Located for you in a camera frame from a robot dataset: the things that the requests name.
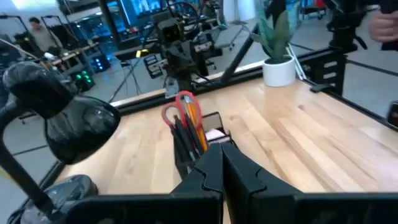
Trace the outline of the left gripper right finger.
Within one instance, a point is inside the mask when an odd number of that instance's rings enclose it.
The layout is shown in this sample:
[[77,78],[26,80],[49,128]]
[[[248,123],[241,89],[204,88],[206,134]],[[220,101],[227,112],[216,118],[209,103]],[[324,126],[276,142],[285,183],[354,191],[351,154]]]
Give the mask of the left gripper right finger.
[[293,224],[300,191],[248,158],[235,145],[223,149],[223,184],[231,224]]

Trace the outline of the white plant pot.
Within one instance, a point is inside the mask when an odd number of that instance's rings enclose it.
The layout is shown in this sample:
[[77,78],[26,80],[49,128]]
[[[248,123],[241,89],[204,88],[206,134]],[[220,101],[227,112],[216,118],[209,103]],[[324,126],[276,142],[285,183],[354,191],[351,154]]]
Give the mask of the white plant pot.
[[262,63],[264,84],[271,87],[291,85],[296,79],[295,60],[285,55],[281,62],[268,58]]

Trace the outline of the black mesh desk organizer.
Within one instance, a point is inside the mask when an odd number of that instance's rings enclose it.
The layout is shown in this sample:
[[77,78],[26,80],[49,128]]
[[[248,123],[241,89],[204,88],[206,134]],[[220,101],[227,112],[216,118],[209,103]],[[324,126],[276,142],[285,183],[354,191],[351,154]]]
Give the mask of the black mesh desk organizer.
[[[214,112],[214,113],[203,115],[202,125],[203,125],[203,129],[204,129],[205,133],[211,129],[218,129],[218,130],[224,132],[225,134],[229,135],[231,140],[228,142],[231,142],[235,145],[235,142],[233,141],[233,139],[231,137],[231,133],[230,132],[227,133],[224,129],[223,122],[222,122],[219,112]],[[183,124],[183,126],[185,127],[185,130],[191,140],[191,143],[192,143],[193,147],[195,148],[195,152],[198,157],[197,160],[199,160],[199,158],[202,155],[200,156],[198,154],[198,151],[193,143],[192,137],[190,135],[190,132],[189,132],[187,126],[185,126],[184,124]],[[177,132],[177,129],[175,127],[175,124],[171,124],[169,126],[169,128],[170,128],[170,132],[172,133],[172,136],[174,139],[175,166],[178,170],[178,173],[180,174],[181,179],[184,179],[189,174],[189,172],[194,168],[196,161],[188,161],[187,160],[188,157],[187,157],[186,151],[183,147],[180,135]]]

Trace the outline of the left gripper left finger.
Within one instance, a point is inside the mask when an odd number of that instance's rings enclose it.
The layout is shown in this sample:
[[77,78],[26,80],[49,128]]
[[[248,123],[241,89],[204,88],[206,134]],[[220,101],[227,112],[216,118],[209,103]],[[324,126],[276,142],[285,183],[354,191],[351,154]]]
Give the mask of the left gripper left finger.
[[222,224],[223,151],[211,145],[193,170],[173,189],[178,197],[172,224]]

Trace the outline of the person's hand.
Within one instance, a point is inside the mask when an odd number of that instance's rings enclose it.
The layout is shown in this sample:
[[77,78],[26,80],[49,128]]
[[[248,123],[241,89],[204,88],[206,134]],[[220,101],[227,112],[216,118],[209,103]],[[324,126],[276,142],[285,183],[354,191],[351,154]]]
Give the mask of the person's hand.
[[387,14],[376,11],[369,23],[369,35],[377,42],[398,40],[398,11]]

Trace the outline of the red handled scissors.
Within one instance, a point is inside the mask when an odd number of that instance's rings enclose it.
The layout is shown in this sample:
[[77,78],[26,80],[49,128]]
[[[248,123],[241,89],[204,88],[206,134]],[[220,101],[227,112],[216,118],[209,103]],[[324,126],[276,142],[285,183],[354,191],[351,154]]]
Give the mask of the red handled scissors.
[[193,95],[193,93],[191,93],[189,91],[180,91],[175,96],[175,100],[173,102],[167,103],[166,105],[164,105],[162,107],[161,116],[162,116],[163,121],[166,124],[174,124],[175,123],[173,120],[169,119],[169,117],[167,116],[167,113],[168,113],[169,110],[175,110],[176,115],[178,116],[178,118],[180,118],[182,123],[185,126],[187,126],[187,124],[185,122],[184,114],[188,114],[188,111],[187,111],[187,108],[186,108],[184,95],[191,96],[193,98],[194,102],[196,102],[199,105],[199,107],[200,107],[200,104],[199,104],[198,100],[195,98],[195,96]]

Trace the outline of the green potted plant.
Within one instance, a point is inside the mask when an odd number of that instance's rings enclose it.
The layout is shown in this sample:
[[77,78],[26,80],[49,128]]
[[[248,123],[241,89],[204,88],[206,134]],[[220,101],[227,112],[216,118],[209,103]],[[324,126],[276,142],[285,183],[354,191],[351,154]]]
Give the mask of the green potted plant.
[[250,38],[261,44],[263,51],[269,57],[266,63],[281,64],[291,59],[287,53],[292,33],[289,24],[289,12],[283,10],[274,19],[274,13],[279,12],[280,0],[256,0],[256,19],[258,33],[250,33]]

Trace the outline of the orange pencil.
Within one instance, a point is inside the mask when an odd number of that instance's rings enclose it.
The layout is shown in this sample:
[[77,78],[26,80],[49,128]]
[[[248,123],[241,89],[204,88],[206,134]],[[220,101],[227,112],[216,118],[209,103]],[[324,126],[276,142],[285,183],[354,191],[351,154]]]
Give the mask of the orange pencil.
[[185,100],[186,108],[188,111],[188,115],[189,115],[190,119],[192,120],[192,111],[190,109],[190,100],[193,100],[193,98],[189,95],[184,95],[184,100]]
[[206,142],[205,132],[202,125],[203,116],[201,115],[200,107],[196,102],[190,100],[190,109],[192,111],[192,122],[195,126],[195,130],[200,140],[200,144],[203,150],[206,152],[208,149],[208,145]]

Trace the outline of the black pen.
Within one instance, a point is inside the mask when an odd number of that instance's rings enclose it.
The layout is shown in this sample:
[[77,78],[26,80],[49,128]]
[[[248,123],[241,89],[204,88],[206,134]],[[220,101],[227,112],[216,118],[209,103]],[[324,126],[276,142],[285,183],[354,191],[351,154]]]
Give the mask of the black pen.
[[204,154],[204,149],[203,149],[203,147],[201,145],[201,142],[200,142],[200,139],[199,139],[198,134],[196,132],[196,129],[195,129],[195,127],[194,127],[194,125],[193,125],[193,123],[192,123],[192,121],[191,121],[191,119],[190,119],[188,114],[184,114],[184,118],[185,118],[185,122],[187,124],[187,128],[188,128],[188,130],[190,132],[190,135],[192,137],[193,143],[194,143],[194,145],[195,145],[195,147],[196,147],[196,149],[198,151],[198,154],[201,156],[201,155]]
[[186,154],[187,154],[187,157],[188,157],[187,160],[188,161],[192,161],[193,159],[192,159],[191,154],[190,154],[190,141],[189,141],[189,138],[188,138],[188,136],[187,136],[187,134],[185,132],[185,128],[184,128],[181,120],[178,118],[177,115],[174,115],[174,121],[175,121],[175,127],[177,129],[177,132],[180,135],[183,147],[184,147],[184,149],[186,151]]
[[182,137],[182,141],[186,147],[189,157],[192,161],[196,161],[198,157],[196,155],[195,148],[193,147],[191,140],[185,130],[185,127],[183,126],[181,120],[178,118],[175,120],[175,124]]

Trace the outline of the person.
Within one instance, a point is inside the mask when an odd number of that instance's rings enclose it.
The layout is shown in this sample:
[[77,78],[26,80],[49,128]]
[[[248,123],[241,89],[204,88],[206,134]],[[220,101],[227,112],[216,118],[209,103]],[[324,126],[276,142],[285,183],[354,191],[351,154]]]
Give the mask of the person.
[[31,26],[30,34],[41,51],[52,54],[59,54],[61,52],[62,43],[59,38],[43,26],[38,18],[30,17],[29,23]]

